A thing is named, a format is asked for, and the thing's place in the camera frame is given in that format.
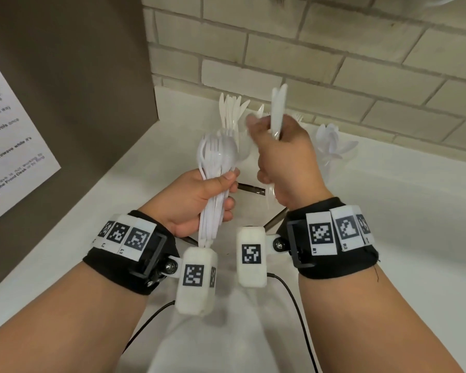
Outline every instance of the forearm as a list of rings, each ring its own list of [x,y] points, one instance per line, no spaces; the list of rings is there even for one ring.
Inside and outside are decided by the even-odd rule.
[[[110,370],[146,301],[80,263],[0,327],[0,373]]]
[[[298,284],[324,373],[462,372],[378,266]]]

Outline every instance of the qr code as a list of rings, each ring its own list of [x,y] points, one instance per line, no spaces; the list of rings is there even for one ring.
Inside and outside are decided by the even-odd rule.
[[[124,236],[129,230],[130,227],[128,225],[116,222],[110,234],[107,236],[107,239],[112,242],[121,243],[123,241]]]
[[[354,220],[354,216],[347,216],[335,220],[336,228],[340,233],[340,237],[345,240],[347,238],[358,237],[359,231]]]
[[[368,223],[366,222],[366,219],[364,218],[363,215],[356,215],[357,221],[359,222],[359,225],[361,226],[362,232],[364,234],[369,234],[371,233],[371,230],[369,230]]]
[[[202,278],[204,277],[203,264],[186,264],[185,276],[183,277],[183,285],[185,286],[202,286]]]
[[[124,243],[128,247],[133,249],[143,250],[145,244],[150,238],[150,233],[141,229],[132,228],[126,242]]]
[[[109,232],[110,228],[114,225],[114,221],[107,221],[107,224],[103,227],[103,229],[98,233],[99,237],[105,237],[106,234]]]
[[[333,243],[331,223],[323,222],[320,224],[309,224],[309,230],[311,231],[312,245],[319,245],[322,243]]]
[[[209,282],[209,288],[214,288],[216,285],[216,267],[211,268],[211,281]]]
[[[242,263],[261,264],[261,245],[242,245]]]

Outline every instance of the wire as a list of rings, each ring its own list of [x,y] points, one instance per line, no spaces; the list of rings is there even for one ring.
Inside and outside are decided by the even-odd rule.
[[[137,338],[137,336],[143,331],[143,329],[157,316],[159,315],[160,312],[162,312],[162,310],[164,310],[166,307],[170,307],[171,305],[174,305],[176,301],[171,301],[171,302],[168,302],[166,305],[164,305],[163,307],[161,307],[158,311],[156,311],[145,323],[143,323],[143,325],[140,327],[140,329],[135,333],[135,335],[133,335],[133,338],[130,339],[130,341],[128,342],[128,344],[126,345],[126,347],[124,348],[124,351],[123,353],[128,349],[128,347],[131,345],[131,343]]]
[[[284,282],[281,279],[281,277],[276,276],[275,274],[272,274],[271,272],[268,272],[267,276],[268,277],[274,277],[275,279],[279,280],[283,284],[285,289],[287,290],[290,297],[292,298],[292,301],[293,301],[293,303],[295,305],[295,309],[297,310],[298,319],[300,320],[300,325],[302,326],[302,331],[304,332],[305,344],[307,345],[307,351],[309,352],[309,355],[311,356],[312,366],[314,367],[314,371],[316,373],[319,373],[319,370],[317,370],[316,361],[314,360],[314,355],[312,354],[311,344],[309,343],[309,338],[307,336],[307,331],[305,330],[304,319],[302,318],[302,314],[300,313],[300,309],[298,308],[297,301],[295,300],[295,297],[292,294],[292,291],[290,290],[290,288],[288,288],[288,285],[286,284],[286,282]]]

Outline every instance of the tile wall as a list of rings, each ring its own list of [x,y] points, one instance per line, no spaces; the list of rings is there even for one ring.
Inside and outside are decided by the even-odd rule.
[[[142,0],[156,85],[466,162],[466,0]]]

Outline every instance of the white paper notice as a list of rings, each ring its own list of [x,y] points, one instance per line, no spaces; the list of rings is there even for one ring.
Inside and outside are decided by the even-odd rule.
[[[60,168],[0,73],[0,216]]]

